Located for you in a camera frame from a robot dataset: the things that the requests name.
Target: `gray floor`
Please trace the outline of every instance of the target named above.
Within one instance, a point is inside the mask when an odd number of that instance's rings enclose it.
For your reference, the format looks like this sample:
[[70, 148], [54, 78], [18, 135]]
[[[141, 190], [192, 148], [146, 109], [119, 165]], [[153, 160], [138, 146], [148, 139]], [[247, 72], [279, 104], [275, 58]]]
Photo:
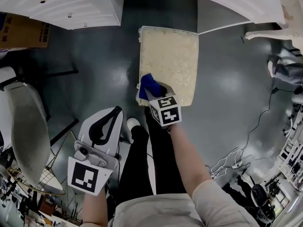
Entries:
[[[77, 75], [48, 79], [43, 96], [49, 108], [51, 136], [74, 117], [83, 121], [96, 111], [119, 105], [125, 119], [135, 116], [144, 124], [143, 108], [135, 101], [138, 83], [141, 26], [162, 26], [196, 32], [197, 0], [125, 0], [121, 27], [99, 27], [77, 31], [52, 28], [49, 47], [23, 52], [45, 73], [70, 70]], [[273, 81], [267, 59], [279, 53], [279, 41], [256, 38], [242, 40], [247, 30], [269, 29], [270, 25], [235, 26], [201, 35], [199, 65], [193, 104], [182, 108], [182, 126], [209, 166], [235, 147], [244, 147], [247, 135], [268, 108], [271, 90], [289, 85]], [[250, 135], [244, 156], [270, 157], [282, 147], [282, 129], [291, 108], [290, 94], [272, 95], [270, 111]], [[73, 129], [78, 134], [80, 123]], [[123, 135], [129, 136], [126, 123]], [[232, 166], [233, 157], [227, 162]], [[253, 161], [248, 173], [258, 182], [273, 165], [274, 157]], [[236, 171], [218, 178], [223, 185]]]

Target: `gray pants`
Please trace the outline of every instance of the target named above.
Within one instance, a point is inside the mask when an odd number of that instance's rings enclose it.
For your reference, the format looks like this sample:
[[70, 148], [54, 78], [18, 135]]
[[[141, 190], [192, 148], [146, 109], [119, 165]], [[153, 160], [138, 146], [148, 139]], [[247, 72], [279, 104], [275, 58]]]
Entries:
[[273, 62], [273, 75], [282, 81], [299, 86], [303, 83], [303, 64], [291, 63], [288, 65]]

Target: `white t-shirt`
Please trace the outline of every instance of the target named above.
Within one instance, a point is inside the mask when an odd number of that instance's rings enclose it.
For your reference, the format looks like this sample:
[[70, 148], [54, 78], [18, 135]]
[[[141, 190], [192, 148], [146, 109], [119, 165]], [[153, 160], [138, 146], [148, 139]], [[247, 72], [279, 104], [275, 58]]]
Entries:
[[[259, 227], [213, 180], [193, 193], [147, 196], [119, 204], [113, 227]], [[97, 227], [86, 223], [81, 227]]]

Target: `white cube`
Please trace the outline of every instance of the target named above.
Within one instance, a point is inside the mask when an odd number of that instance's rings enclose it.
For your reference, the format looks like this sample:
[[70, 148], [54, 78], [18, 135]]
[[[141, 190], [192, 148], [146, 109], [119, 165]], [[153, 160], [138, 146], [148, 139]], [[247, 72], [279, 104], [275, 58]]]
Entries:
[[181, 106], [178, 104], [176, 95], [163, 97], [161, 99], [149, 101], [153, 118], [161, 125], [182, 121]]

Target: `chair backrest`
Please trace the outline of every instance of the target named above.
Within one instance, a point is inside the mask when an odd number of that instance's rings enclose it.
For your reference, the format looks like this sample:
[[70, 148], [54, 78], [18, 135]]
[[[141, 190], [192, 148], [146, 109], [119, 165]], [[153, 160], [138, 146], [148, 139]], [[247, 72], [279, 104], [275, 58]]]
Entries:
[[23, 175], [37, 186], [50, 155], [50, 139], [41, 99], [21, 82], [4, 87], [12, 117], [11, 141]]

